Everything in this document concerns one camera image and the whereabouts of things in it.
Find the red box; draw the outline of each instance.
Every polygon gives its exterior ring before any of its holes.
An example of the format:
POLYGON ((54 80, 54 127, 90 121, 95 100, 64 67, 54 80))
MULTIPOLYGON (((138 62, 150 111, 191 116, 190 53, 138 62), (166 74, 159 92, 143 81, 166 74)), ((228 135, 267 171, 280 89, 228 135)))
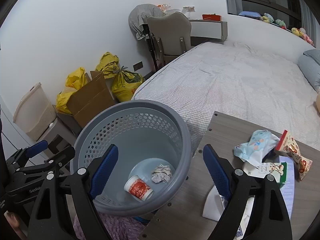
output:
POLYGON ((203 14, 202 15, 203 20, 211 20, 211 21, 221 21, 221 15, 216 14, 203 14))

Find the bed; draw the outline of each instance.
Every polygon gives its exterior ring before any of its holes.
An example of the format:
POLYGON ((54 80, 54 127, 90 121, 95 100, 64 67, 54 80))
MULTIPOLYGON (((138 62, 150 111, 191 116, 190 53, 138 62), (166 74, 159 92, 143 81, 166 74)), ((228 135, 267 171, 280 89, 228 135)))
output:
POLYGON ((170 62, 133 99, 164 103, 190 131, 193 152, 214 111, 282 133, 320 150, 317 93, 299 67, 242 43, 203 43, 170 62))

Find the wooden table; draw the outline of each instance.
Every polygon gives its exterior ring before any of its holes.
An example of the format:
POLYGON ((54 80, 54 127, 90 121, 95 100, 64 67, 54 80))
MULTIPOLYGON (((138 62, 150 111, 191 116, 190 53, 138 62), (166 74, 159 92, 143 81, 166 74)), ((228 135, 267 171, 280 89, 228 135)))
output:
MULTIPOLYGON (((233 147, 249 141, 255 130, 264 129, 259 125, 215 112, 192 159, 189 179, 170 203, 158 210, 139 239, 207 240, 217 222, 202 217, 204 202, 213 186, 203 161, 203 147, 210 143, 220 157, 228 159, 234 168, 241 168, 243 162, 233 155, 233 147)), ((303 181, 295 182, 291 215, 293 240, 298 240, 304 234, 320 209, 320 152, 301 142, 297 143, 302 156, 313 160, 313 163, 303 181)))

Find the gray pillow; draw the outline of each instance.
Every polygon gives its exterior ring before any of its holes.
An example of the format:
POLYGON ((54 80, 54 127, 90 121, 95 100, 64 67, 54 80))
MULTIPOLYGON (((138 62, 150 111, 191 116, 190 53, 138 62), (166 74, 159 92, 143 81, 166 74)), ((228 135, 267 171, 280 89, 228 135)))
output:
POLYGON ((311 57, 308 57, 306 55, 301 55, 298 60, 298 66, 301 72, 306 77, 306 79, 309 81, 310 85, 314 88, 314 90, 319 92, 320 65, 316 61, 314 61, 311 57))
POLYGON ((315 62, 317 62, 320 65, 320 50, 319 49, 307 50, 303 54, 313 58, 315 60, 315 62))

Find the white cup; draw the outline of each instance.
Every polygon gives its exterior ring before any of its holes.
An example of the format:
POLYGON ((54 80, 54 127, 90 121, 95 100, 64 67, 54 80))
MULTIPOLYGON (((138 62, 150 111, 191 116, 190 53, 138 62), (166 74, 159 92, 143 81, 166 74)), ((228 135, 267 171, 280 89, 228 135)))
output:
POLYGON ((124 185, 124 190, 142 201, 149 199, 153 194, 153 189, 140 179, 138 175, 132 176, 127 181, 124 185))

